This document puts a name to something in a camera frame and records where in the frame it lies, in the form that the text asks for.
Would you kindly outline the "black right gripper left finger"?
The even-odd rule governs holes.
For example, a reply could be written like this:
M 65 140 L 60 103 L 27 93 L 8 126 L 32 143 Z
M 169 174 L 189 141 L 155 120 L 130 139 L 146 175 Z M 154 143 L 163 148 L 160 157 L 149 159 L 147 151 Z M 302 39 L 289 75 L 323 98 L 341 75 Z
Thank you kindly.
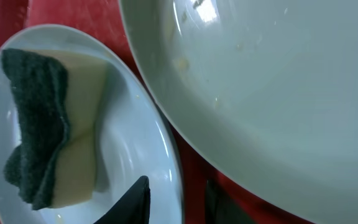
M 94 224 L 149 224 L 149 178 L 143 175 Z

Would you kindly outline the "light blue plate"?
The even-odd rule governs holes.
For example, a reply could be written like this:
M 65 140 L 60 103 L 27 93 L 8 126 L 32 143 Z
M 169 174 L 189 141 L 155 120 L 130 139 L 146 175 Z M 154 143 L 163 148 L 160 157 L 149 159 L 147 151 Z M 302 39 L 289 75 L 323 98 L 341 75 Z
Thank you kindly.
M 150 223 L 183 223 L 183 185 L 177 147 L 167 120 L 128 66 L 110 49 L 77 29 L 45 24 L 24 29 L 4 48 L 61 50 L 108 63 L 106 92 L 96 126 L 98 178 L 91 200 L 34 211 L 3 177 L 3 167 L 19 144 L 20 131 L 9 80 L 0 56 L 0 221 L 2 223 L 94 223 L 141 176 L 149 178 Z
M 358 0 L 119 3 L 144 82 L 211 165 L 316 223 L 358 223 Z

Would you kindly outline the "yellow green sponge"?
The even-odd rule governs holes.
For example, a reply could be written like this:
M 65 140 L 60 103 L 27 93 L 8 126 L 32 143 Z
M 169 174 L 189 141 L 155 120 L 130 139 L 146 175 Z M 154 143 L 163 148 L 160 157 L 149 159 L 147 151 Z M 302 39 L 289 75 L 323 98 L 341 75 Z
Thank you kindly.
M 4 166 L 5 180 L 33 210 L 89 200 L 107 61 L 59 50 L 6 49 L 1 63 L 21 131 Z

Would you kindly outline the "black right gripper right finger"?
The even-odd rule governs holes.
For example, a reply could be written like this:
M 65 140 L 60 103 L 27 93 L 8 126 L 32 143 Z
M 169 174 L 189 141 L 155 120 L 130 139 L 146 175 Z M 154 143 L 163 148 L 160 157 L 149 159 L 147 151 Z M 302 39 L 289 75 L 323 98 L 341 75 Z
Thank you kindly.
M 255 224 L 255 221 L 220 187 L 209 179 L 204 192 L 206 224 Z

